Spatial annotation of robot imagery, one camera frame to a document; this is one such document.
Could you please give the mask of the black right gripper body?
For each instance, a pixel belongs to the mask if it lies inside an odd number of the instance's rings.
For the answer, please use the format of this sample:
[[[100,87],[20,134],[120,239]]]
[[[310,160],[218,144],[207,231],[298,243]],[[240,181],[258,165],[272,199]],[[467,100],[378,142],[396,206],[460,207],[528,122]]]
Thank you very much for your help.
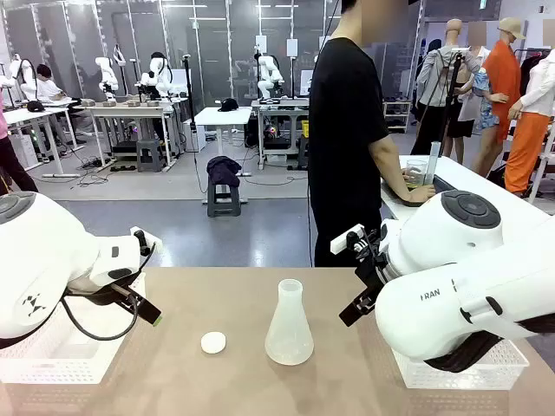
[[[361,237],[354,248],[357,261],[355,274],[366,286],[363,294],[376,299],[388,282],[385,276],[385,269],[389,264],[386,254],[379,251],[377,237]]]

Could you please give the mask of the person's right hand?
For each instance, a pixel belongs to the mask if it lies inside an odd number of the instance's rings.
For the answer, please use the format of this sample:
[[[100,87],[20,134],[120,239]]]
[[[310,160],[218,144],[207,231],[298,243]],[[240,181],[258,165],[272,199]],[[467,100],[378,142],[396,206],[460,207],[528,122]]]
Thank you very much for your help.
[[[433,185],[423,185],[408,192],[406,201],[411,204],[423,204],[435,195]]]

